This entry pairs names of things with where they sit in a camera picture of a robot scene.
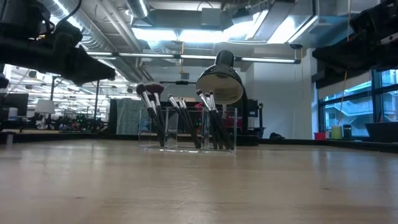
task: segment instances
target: white lamp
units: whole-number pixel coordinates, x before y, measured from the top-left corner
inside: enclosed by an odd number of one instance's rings
[[[46,115],[55,113],[54,102],[51,100],[38,100],[35,112],[44,114],[42,120],[42,129],[45,129]]]

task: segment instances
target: red cup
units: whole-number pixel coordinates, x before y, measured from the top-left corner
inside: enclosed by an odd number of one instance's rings
[[[326,133],[314,133],[315,135],[315,140],[325,140],[326,139]]]

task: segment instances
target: black desk lamp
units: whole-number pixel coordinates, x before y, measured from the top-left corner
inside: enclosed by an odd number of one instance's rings
[[[197,81],[197,90],[214,92],[215,103],[230,105],[242,98],[242,133],[248,131],[248,96],[241,77],[235,71],[235,57],[229,50],[218,52],[215,64],[208,67]]]

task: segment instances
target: acrylic container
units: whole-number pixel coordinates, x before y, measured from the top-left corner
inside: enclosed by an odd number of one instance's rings
[[[236,128],[237,128],[237,109],[226,108],[224,111],[218,112],[218,117],[223,123],[229,136],[231,147],[227,149],[218,138],[217,144],[213,144],[215,135],[213,134],[213,118],[209,111],[204,108],[187,108],[190,120],[192,122],[194,133],[200,147],[196,147],[192,132],[186,125],[186,117],[183,118],[174,108],[162,108],[165,125],[165,136],[163,139],[158,138],[157,128],[154,122],[149,118],[146,108],[141,110],[139,122],[139,147],[140,149],[158,149],[161,151],[172,152],[198,152],[198,151],[229,151],[236,152]]]

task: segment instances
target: wooden table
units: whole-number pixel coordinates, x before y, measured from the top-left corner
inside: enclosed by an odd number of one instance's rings
[[[0,223],[398,223],[398,155],[320,146],[0,149]]]

